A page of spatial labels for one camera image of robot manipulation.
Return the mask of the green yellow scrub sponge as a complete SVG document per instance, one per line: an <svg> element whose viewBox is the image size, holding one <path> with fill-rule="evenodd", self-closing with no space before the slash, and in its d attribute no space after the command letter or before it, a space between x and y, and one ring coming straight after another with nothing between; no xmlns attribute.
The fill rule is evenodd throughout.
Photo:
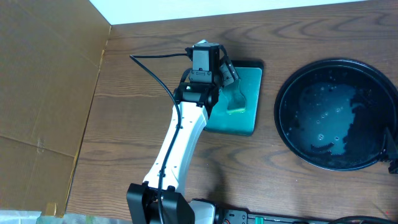
<svg viewBox="0 0 398 224"><path fill-rule="evenodd" d="M246 110L246 98L241 92L240 84L241 80L237 79L223 88L223 94L227 101L226 112L228 114L243 113Z"/></svg>

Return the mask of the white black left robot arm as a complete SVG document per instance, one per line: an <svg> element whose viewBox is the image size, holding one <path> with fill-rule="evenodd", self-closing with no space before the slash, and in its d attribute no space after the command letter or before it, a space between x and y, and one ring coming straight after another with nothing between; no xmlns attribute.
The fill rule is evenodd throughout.
<svg viewBox="0 0 398 224"><path fill-rule="evenodd" d="M186 201L186 177L198 138L217 104L220 88L238 74L223 45L198 43L186 49L192 68L168 90L172 119L154 165L141 184L131 184L127 204L133 223L221 223L221 212L204 200Z"/></svg>

